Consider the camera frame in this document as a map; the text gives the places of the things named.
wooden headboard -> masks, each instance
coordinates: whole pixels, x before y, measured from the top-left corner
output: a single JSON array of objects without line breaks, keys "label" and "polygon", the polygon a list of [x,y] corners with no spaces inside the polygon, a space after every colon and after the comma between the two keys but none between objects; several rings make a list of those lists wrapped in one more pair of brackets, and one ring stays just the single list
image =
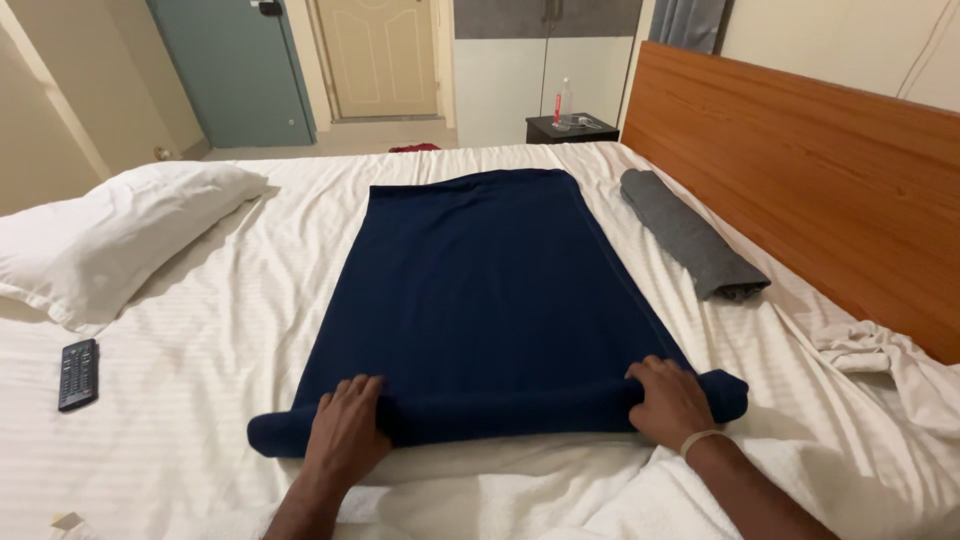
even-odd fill
[{"label": "wooden headboard", "polygon": [[960,362],[960,115],[644,42],[621,142],[850,314]]}]

tiled floor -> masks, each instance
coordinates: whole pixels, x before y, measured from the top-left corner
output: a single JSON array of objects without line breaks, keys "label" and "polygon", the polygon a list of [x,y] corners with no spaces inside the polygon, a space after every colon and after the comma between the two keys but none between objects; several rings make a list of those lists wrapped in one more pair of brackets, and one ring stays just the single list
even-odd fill
[{"label": "tiled floor", "polygon": [[395,146],[432,142],[443,149],[457,148],[457,130],[448,129],[445,120],[407,122],[355,122],[334,124],[321,132],[312,146],[276,146],[271,148],[214,148],[204,161],[284,160],[328,156],[383,154]]}]

wristband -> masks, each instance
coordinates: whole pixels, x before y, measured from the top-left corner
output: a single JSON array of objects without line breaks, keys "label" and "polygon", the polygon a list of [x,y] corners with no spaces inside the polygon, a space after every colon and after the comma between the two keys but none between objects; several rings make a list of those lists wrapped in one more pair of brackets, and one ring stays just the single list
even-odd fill
[{"label": "wristband", "polygon": [[706,431],[700,431],[699,433],[693,433],[692,435],[686,438],[684,445],[680,447],[680,457],[682,457],[684,461],[686,461],[686,453],[690,451],[690,447],[693,446],[693,443],[699,441],[704,437],[709,437],[711,435],[723,435],[725,437],[727,436],[723,434],[723,431],[718,431],[718,430],[706,430]]}]

human hand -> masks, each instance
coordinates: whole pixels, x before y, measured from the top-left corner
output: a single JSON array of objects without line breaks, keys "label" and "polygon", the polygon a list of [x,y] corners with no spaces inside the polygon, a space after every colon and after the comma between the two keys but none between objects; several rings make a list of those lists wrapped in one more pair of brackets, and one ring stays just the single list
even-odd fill
[{"label": "human hand", "polygon": [[630,409],[630,423],[659,445],[679,452],[697,432],[716,430],[707,396],[693,373],[677,362],[647,356],[631,364],[626,378],[643,384],[643,403]]},{"label": "human hand", "polygon": [[383,378],[358,375],[341,380],[320,398],[306,446],[302,475],[340,495],[387,456],[390,439],[376,428],[376,401]]}]

nightstand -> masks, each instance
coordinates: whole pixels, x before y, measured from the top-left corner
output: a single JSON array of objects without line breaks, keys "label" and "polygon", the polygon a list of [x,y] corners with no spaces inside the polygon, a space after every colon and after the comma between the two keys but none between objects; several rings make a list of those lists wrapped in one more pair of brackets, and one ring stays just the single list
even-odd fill
[{"label": "nightstand", "polygon": [[585,112],[574,112],[574,121],[578,116],[585,116],[600,129],[588,128],[574,123],[565,132],[558,132],[553,127],[553,116],[537,116],[527,118],[527,144],[562,144],[565,142],[595,142],[598,140],[612,140],[620,138],[620,130],[605,124]]}]

